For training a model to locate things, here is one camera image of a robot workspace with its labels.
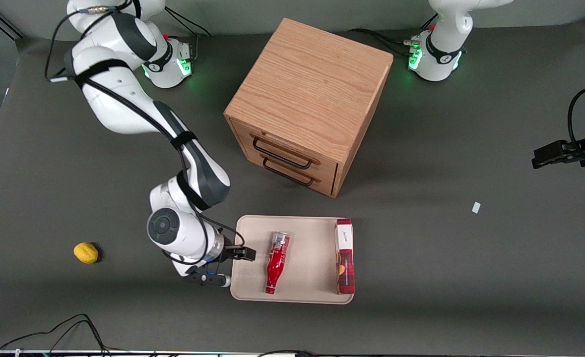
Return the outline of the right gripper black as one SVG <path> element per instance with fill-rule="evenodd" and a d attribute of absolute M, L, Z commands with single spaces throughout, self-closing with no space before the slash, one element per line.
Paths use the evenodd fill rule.
<path fill-rule="evenodd" d="M 247 260 L 254 262 L 256 259 L 256 251 L 253 248 L 244 247 L 242 245 L 225 245 L 220 254 L 220 262 L 226 260 Z"/>

